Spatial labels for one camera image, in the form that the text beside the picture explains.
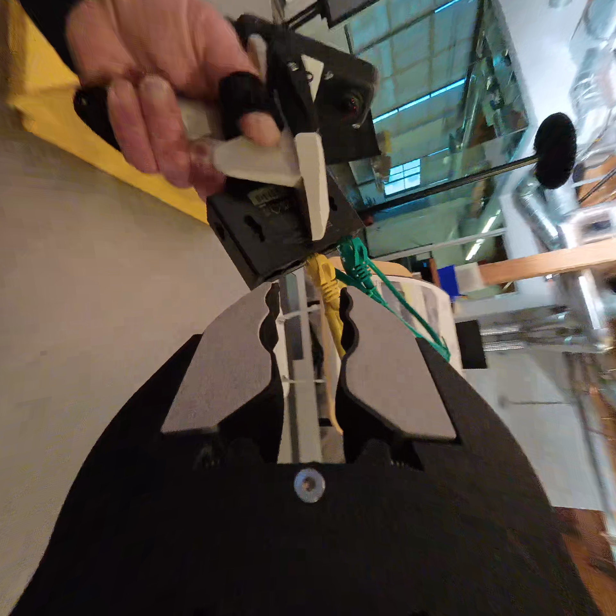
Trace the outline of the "small black box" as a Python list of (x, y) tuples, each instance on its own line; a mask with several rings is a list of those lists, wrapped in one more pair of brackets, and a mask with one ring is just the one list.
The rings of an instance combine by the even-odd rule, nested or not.
[(479, 322), (477, 320), (458, 321), (455, 327), (463, 369), (488, 369)]

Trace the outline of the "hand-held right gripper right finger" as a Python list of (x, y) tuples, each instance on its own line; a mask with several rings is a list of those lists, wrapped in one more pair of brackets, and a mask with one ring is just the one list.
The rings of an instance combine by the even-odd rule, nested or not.
[(405, 437), (455, 440), (418, 340), (405, 324), (354, 287), (342, 289), (340, 314), (351, 334), (340, 377), (351, 398)]

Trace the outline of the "yellow table mat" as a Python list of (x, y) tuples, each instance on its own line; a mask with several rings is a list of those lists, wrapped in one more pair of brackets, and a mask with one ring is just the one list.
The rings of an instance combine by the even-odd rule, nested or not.
[(194, 189), (178, 189), (158, 175), (145, 175), (87, 127), (73, 108), (80, 85), (17, 1), (8, 1), (11, 53), (8, 103), (26, 131), (97, 169), (207, 224), (206, 204)]

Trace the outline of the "person's left hand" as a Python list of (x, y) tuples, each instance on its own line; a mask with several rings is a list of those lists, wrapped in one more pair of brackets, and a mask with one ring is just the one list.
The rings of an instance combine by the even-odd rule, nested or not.
[(65, 36), (81, 84), (107, 89), (110, 124), (125, 160), (204, 201), (225, 178), (209, 147), (189, 144), (177, 94), (215, 101), (234, 73), (261, 77), (235, 29), (204, 1), (80, 1)]

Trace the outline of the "wooden beam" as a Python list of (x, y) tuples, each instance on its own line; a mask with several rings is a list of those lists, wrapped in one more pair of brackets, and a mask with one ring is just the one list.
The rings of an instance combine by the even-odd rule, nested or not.
[(525, 258), (509, 259), (479, 266), (487, 286), (528, 280), (549, 274), (579, 272), (615, 264), (615, 239), (589, 243), (578, 248), (543, 252)]

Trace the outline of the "black network switch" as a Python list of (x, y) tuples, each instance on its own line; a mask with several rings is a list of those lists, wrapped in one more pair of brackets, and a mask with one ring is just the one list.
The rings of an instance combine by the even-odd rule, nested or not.
[(207, 200), (208, 224), (249, 289), (294, 271), (313, 254), (329, 254), (364, 229), (357, 211), (327, 168), (328, 222), (313, 241), (303, 215), (303, 190), (228, 178)]

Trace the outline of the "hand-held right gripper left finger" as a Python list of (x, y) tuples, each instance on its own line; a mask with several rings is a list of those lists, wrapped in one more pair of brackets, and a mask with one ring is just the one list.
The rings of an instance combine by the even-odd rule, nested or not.
[(274, 384), (280, 286), (265, 282), (204, 330), (161, 427), (163, 434), (212, 432)]

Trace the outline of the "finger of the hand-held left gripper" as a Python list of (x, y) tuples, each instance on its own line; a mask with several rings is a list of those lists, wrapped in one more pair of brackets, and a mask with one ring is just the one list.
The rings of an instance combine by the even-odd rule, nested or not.
[(313, 241), (325, 236), (329, 220), (329, 195), (325, 152), (320, 134), (298, 133), (295, 145)]

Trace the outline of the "black round-top pole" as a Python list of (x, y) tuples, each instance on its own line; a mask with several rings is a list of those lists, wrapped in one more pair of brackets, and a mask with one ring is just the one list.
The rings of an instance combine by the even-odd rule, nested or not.
[(466, 185), (488, 180), (532, 166), (537, 181), (546, 189), (562, 187), (571, 177), (577, 157), (577, 134), (572, 120), (564, 113), (554, 113), (540, 124), (534, 139), (534, 152), (529, 157), (516, 159), (508, 163), (467, 175), (465, 177), (441, 183), (408, 195), (399, 196), (381, 204), (375, 204), (358, 215), (367, 218), (377, 213), (413, 203), (430, 196), (435, 196)]

